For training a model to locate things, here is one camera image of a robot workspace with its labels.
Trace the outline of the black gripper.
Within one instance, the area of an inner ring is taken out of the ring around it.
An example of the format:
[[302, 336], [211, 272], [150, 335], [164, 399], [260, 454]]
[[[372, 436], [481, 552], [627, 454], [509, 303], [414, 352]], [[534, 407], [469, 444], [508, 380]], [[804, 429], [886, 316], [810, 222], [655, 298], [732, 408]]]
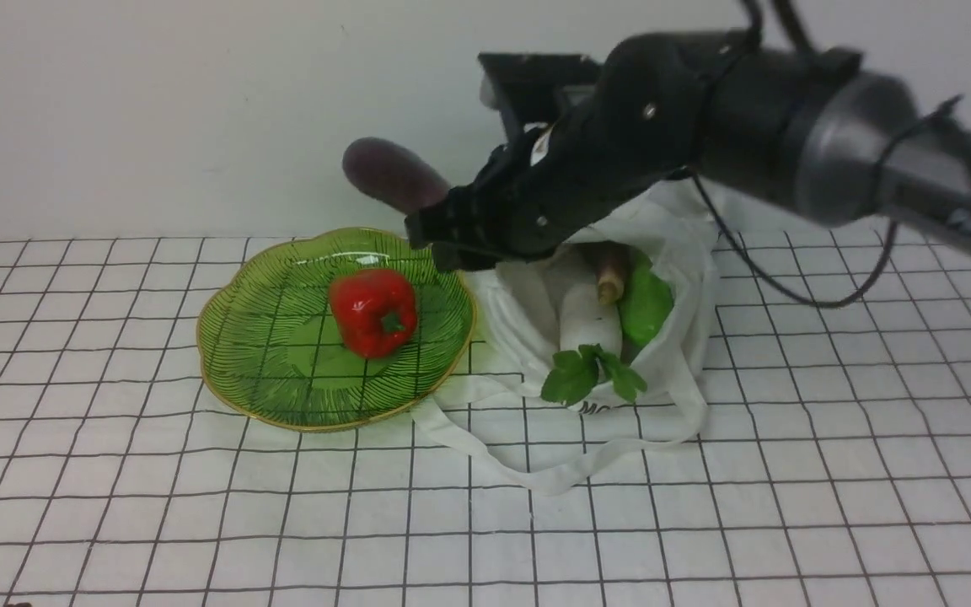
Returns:
[[755, 49], [747, 32], [651, 32], [603, 62], [483, 51], [480, 96], [507, 143], [473, 183], [405, 218], [412, 249], [428, 250], [439, 272], [550, 256], [693, 164], [717, 82]]

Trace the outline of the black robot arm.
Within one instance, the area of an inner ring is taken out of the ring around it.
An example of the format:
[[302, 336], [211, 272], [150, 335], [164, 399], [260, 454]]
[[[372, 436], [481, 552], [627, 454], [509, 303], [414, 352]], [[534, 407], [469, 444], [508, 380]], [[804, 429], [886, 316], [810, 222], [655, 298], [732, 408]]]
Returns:
[[443, 271], [536, 261], [660, 180], [697, 175], [833, 228], [871, 216], [971, 254], [971, 143], [948, 108], [856, 51], [806, 58], [742, 30], [650, 32], [602, 64], [483, 54], [509, 134], [466, 187], [413, 212]]

